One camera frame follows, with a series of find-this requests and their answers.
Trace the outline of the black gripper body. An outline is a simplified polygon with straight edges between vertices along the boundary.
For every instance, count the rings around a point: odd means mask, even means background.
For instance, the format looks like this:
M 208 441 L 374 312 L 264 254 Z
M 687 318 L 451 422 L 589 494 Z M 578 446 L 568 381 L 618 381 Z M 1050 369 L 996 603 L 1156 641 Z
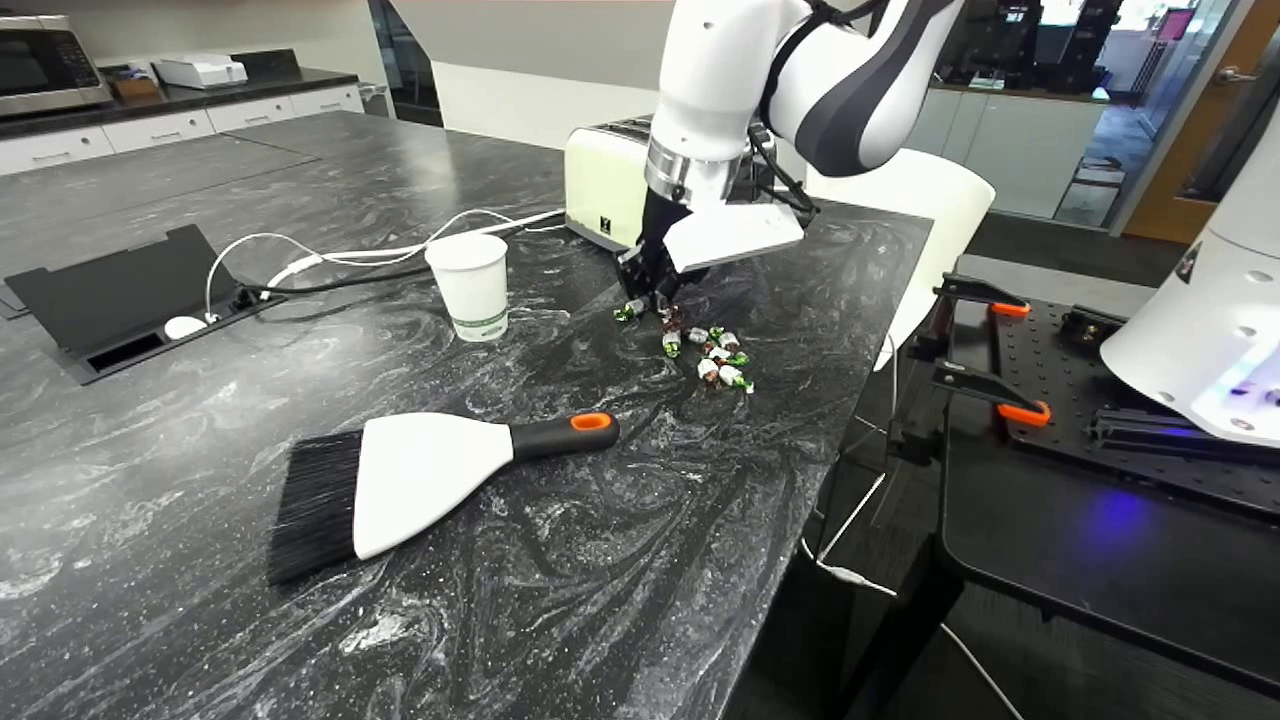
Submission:
M 687 286 L 700 286 L 700 272 L 677 272 L 667 255 L 667 234 L 684 219 L 687 210 L 650 192 L 640 217 L 640 239 L 621 255 L 621 286 L 629 297 L 677 297 Z

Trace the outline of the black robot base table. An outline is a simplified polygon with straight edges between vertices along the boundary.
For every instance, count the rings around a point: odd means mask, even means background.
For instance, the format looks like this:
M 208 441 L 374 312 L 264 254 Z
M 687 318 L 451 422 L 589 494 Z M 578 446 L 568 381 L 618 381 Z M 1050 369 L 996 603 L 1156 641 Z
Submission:
M 1277 522 L 1016 446 L 996 403 L 948 388 L 939 522 L 855 662 L 835 717 L 880 720 L 969 584 L 1273 695 Z

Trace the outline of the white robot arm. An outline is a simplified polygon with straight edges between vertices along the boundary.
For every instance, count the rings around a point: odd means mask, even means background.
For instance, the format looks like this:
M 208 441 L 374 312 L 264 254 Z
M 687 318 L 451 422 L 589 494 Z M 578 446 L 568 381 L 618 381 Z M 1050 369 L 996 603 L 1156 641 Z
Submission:
M 966 0 L 864 6 L 880 6 L 868 31 L 823 0 L 672 6 L 640 239 L 621 259 L 629 297 L 672 297 L 705 268 L 806 239 L 797 210 L 732 197 L 757 128 L 821 177 L 860 177 L 904 148 Z

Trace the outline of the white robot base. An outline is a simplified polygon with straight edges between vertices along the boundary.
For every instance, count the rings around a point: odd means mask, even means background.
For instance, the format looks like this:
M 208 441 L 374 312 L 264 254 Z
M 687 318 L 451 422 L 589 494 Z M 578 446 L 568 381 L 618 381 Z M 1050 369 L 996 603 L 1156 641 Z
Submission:
M 1280 121 L 1101 361 L 1216 441 L 1280 450 Z

